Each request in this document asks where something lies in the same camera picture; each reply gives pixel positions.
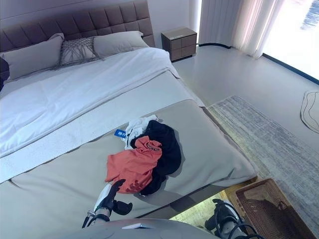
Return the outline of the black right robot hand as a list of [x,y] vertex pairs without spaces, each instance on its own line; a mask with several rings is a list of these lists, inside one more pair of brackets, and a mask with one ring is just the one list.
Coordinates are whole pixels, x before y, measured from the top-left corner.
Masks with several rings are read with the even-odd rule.
[[235,225],[239,224],[237,213],[234,211],[234,207],[223,200],[213,199],[215,209],[213,215],[205,221],[205,228],[208,231],[214,231],[217,237],[223,238],[231,232]]

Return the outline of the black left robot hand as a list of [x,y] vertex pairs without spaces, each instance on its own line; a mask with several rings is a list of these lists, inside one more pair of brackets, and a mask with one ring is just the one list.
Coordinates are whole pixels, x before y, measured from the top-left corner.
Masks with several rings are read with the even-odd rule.
[[109,215],[112,212],[122,216],[127,215],[132,210],[133,204],[115,200],[115,196],[124,182],[125,179],[120,179],[114,184],[107,184],[100,193],[93,212],[97,213],[100,209],[107,209]]

